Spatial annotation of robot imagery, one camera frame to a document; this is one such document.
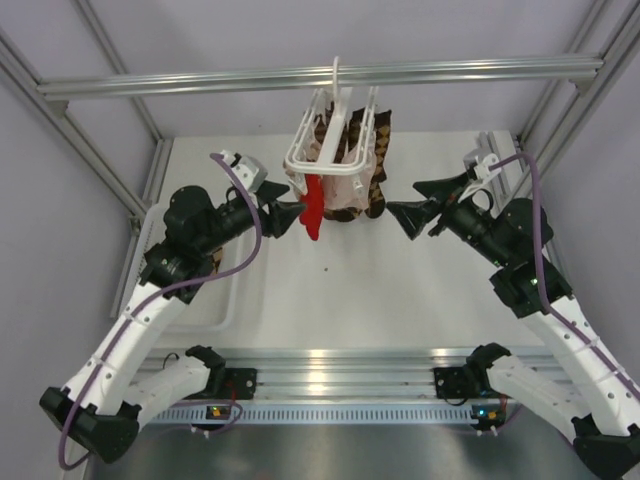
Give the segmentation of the red beige animal sock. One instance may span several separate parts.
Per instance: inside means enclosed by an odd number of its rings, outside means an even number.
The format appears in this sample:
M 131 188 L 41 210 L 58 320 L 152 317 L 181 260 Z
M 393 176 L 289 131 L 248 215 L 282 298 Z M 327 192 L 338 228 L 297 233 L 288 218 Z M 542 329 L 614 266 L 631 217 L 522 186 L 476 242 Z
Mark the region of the red beige animal sock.
M 306 205 L 305 211 L 300 215 L 300 223 L 305 227 L 307 235 L 312 241 L 319 239 L 321 223 L 324 219 L 324 189 L 319 175 L 306 175 L 305 182 L 307 193 L 300 197 L 300 201 Z

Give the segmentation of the pink beige sock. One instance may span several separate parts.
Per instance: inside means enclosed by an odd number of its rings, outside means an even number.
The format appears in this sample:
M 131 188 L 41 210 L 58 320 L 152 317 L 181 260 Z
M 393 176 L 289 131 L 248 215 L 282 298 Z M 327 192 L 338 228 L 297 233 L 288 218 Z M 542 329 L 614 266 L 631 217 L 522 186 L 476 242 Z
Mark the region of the pink beige sock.
M 359 140 L 363 128 L 365 109 L 354 110 L 345 126 L 334 155 L 334 164 L 351 163 L 359 153 Z M 378 133 L 375 127 L 374 114 L 373 132 L 369 134 L 369 145 L 365 152 L 365 167 L 355 174 L 347 176 L 300 174 L 289 168 L 283 162 L 283 168 L 288 180 L 294 188 L 296 199 L 302 202 L 306 209 L 300 215 L 299 221 L 309 231 L 318 230 L 323 220 L 351 222 L 367 210 L 373 202 L 373 180 L 379 166 L 375 152 Z M 305 161 L 314 163 L 324 146 L 328 123 L 325 117 L 316 115 L 314 120 L 313 140 L 307 143 Z

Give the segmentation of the white plastic clip hanger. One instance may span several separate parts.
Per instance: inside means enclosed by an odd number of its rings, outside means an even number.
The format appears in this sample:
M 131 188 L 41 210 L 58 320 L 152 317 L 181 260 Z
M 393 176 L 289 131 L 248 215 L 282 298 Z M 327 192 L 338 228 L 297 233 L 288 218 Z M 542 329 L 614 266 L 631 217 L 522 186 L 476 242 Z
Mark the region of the white plastic clip hanger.
M 347 177 L 350 179 L 352 193 L 366 198 L 368 188 L 361 180 L 361 173 L 374 166 L 375 113 L 378 89 L 369 89 L 363 118 L 360 122 L 358 141 L 354 149 L 347 148 L 345 153 L 352 155 L 349 163 L 336 163 L 335 156 L 347 125 L 349 101 L 353 92 L 351 87 L 342 87 L 339 81 L 340 58 L 336 56 L 331 68 L 331 89 L 318 88 L 311 97 L 311 103 L 305 110 L 294 139 L 284 157 L 283 167 L 291 175 L 289 183 L 293 190 L 306 195 L 306 177 L 308 175 Z M 327 127 L 324 140 L 320 143 L 317 158 L 309 161 L 312 146 L 317 142 L 315 128 L 316 117 L 321 115 L 326 104 L 333 105 L 330 119 L 324 121 Z

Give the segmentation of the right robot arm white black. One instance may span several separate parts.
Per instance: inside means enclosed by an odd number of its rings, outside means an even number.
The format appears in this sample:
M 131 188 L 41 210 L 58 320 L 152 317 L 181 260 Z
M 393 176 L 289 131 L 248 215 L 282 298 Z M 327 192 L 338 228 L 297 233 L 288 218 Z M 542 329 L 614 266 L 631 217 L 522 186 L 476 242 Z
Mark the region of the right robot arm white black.
M 539 200 L 516 198 L 498 216 L 478 206 L 461 174 L 414 184 L 420 201 L 386 208 L 410 239 L 449 231 L 496 267 L 499 300 L 548 348 L 569 377 L 567 390 L 489 343 L 457 368 L 444 399 L 506 396 L 552 425 L 600 479 L 621 479 L 639 464 L 639 385 L 586 319 L 572 287 L 543 254 L 553 230 Z

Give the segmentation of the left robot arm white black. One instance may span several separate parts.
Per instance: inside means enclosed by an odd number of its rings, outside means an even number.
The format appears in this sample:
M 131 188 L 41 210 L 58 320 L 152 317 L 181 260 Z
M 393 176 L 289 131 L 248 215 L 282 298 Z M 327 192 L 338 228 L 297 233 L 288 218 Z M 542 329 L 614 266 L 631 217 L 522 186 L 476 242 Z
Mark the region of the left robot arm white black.
M 251 194 L 231 187 L 213 205 L 200 186 L 177 190 L 164 214 L 165 237 L 144 255 L 145 267 L 111 331 L 78 373 L 49 387 L 39 405 L 61 431 L 89 454 L 111 464 L 131 448 L 158 414 L 190 398 L 227 399 L 226 361 L 196 345 L 162 371 L 134 377 L 165 329 L 203 284 L 234 275 L 215 269 L 213 255 L 252 230 L 258 240 L 283 236 L 306 206 L 287 202 L 288 186 L 264 182 Z

